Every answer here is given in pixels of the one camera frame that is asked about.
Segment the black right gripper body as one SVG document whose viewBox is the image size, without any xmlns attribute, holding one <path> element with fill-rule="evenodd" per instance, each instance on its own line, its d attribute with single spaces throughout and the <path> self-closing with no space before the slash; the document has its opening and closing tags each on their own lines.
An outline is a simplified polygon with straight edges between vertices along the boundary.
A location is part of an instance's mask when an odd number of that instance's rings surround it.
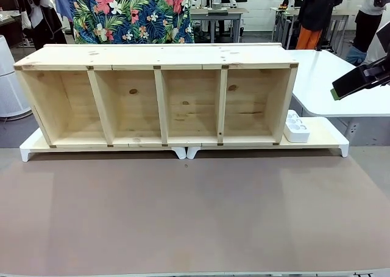
<svg viewBox="0 0 390 277">
<path fill-rule="evenodd" d="M 370 82 L 369 86 L 385 86 L 389 84 L 389 56 L 369 64 L 363 71 Z"/>
</svg>

